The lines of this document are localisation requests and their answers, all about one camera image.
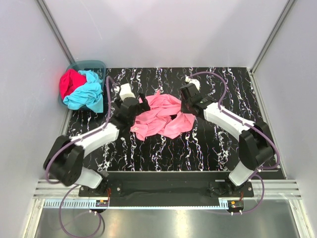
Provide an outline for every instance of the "shiny floor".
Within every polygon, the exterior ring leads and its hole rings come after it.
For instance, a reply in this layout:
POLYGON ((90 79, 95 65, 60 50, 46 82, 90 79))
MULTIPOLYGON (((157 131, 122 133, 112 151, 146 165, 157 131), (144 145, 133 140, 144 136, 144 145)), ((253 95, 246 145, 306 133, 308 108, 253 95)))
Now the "shiny floor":
MULTIPOLYGON (((246 201, 245 210, 255 201, 246 201)), ((83 210, 62 212, 67 224, 83 210)), ((100 238, 299 238, 287 201, 264 201, 251 214, 215 215, 199 210, 108 210, 102 213, 105 231, 100 238)), ((98 219, 86 214, 66 226, 72 234, 84 237, 94 232, 98 219)), ((36 238, 67 238, 60 229, 57 209, 44 209, 36 238)))

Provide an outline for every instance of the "white panel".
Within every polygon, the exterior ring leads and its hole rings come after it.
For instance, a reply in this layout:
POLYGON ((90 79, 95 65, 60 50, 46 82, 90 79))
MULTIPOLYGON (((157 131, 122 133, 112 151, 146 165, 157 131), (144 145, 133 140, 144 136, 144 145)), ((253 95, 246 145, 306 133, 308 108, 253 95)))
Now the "white panel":
POLYGON ((34 0, 0 0, 0 237, 17 238, 65 109, 68 63, 34 0))
POLYGON ((317 1, 297 1, 256 71, 289 178, 317 234, 317 1))
POLYGON ((76 60, 248 66, 287 0, 46 0, 76 60))

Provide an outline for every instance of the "crumpled pink fabric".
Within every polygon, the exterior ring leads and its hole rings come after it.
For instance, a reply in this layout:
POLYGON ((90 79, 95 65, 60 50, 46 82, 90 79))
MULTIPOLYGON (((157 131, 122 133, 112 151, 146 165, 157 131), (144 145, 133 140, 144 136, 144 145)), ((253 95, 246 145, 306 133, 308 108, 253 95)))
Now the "crumpled pink fabric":
POLYGON ((169 94, 160 94, 146 97, 151 110, 136 117, 131 132, 135 132, 139 140, 145 140, 147 136, 160 134, 171 139, 180 133, 190 131, 193 128, 195 116, 181 113, 181 101, 169 94))

